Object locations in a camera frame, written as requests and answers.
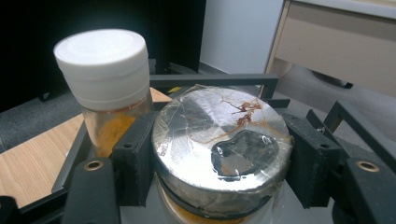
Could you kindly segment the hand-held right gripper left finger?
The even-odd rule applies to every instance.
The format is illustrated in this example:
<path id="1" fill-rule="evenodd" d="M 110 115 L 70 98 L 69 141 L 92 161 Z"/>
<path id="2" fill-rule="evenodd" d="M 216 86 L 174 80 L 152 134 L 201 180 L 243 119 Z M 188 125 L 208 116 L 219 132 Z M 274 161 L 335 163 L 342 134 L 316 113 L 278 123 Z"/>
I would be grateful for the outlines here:
<path id="1" fill-rule="evenodd" d="M 116 174 L 120 206 L 145 206 L 154 163 L 151 136 L 157 112 L 138 118 L 113 147 L 110 159 Z"/>

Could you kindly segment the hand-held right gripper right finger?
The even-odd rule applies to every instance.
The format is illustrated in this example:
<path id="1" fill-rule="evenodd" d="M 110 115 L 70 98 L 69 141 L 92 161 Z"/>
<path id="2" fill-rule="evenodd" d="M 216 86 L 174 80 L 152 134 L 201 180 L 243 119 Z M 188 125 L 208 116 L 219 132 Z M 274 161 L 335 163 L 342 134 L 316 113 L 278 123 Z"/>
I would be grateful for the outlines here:
<path id="1" fill-rule="evenodd" d="M 326 207 L 330 170 L 339 164 L 341 147 L 314 112 L 305 117 L 282 112 L 293 150 L 286 180 L 303 208 Z"/>

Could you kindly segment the metal-lidded jar of yellow powder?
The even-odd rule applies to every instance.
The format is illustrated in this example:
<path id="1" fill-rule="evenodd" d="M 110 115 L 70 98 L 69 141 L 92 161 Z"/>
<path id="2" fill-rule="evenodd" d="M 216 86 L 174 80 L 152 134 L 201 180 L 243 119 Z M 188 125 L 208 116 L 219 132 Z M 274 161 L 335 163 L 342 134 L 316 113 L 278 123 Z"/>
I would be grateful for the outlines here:
<path id="1" fill-rule="evenodd" d="M 293 143 L 284 119 L 243 91 L 194 86 L 155 120 L 169 224 L 270 224 Z"/>

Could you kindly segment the white-lidded glass spice jar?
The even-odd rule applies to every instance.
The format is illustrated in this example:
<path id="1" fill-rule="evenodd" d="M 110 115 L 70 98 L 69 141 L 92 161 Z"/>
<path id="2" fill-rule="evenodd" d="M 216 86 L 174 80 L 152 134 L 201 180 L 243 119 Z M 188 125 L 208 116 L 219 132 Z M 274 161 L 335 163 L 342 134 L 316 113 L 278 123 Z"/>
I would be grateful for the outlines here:
<path id="1" fill-rule="evenodd" d="M 53 54 L 82 107 L 94 154 L 107 157 L 128 128 L 153 110 L 144 37 L 99 29 L 61 40 Z"/>

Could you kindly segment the dark metal spice rack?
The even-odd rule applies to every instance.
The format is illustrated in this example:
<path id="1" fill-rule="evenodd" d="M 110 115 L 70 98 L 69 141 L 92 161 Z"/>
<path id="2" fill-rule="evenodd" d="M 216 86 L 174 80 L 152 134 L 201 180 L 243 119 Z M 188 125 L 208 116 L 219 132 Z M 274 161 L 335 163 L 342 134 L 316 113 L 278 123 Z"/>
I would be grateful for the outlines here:
<path id="1" fill-rule="evenodd" d="M 280 112 L 291 112 L 289 100 L 273 94 L 276 77 L 258 75 L 153 75 L 156 88 L 175 86 L 247 86 L 262 84 L 260 99 Z M 163 109 L 162 103 L 153 112 Z M 327 192 L 334 200 L 333 224 L 396 224 L 396 143 L 391 142 L 352 104 L 337 101 L 326 119 L 341 156 L 330 170 Z M 78 131 L 51 195 L 23 208 L 0 212 L 0 224 L 120 224 L 113 161 L 94 159 L 87 129 Z"/>

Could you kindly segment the dark furniture foot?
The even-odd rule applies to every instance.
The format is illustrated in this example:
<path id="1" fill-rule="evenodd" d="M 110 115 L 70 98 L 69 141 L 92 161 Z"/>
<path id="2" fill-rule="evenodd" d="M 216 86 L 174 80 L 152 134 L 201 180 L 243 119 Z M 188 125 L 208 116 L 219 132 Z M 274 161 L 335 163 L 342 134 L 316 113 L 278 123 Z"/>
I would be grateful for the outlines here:
<path id="1" fill-rule="evenodd" d="M 354 87 L 353 83 L 350 82 L 346 82 L 344 80 L 335 78 L 335 77 L 330 77 L 324 74 L 321 74 L 320 72 L 317 71 L 313 71 L 313 75 L 318 78 L 319 80 L 322 80 L 326 83 L 332 84 L 334 86 L 340 87 L 340 88 L 344 88 L 344 89 L 352 89 Z"/>

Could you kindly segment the beige cabinet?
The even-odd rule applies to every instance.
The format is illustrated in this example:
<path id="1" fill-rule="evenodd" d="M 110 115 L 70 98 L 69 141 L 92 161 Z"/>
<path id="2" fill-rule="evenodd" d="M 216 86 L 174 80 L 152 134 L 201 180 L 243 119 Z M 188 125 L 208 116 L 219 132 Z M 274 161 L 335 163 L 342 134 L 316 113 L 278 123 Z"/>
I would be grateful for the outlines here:
<path id="1" fill-rule="evenodd" d="M 285 0 L 265 71 L 294 64 L 396 98 L 396 0 Z"/>

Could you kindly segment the black cabinet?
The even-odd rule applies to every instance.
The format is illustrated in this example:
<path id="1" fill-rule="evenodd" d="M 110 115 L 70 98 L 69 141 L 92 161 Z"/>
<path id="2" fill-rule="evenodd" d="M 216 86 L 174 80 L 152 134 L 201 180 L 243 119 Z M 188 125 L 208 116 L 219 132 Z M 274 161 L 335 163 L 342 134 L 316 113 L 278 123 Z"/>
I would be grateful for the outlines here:
<path id="1" fill-rule="evenodd" d="M 118 28 L 141 34 L 155 72 L 199 66 L 206 0 L 0 0 L 0 113 L 65 87 L 61 39 Z"/>

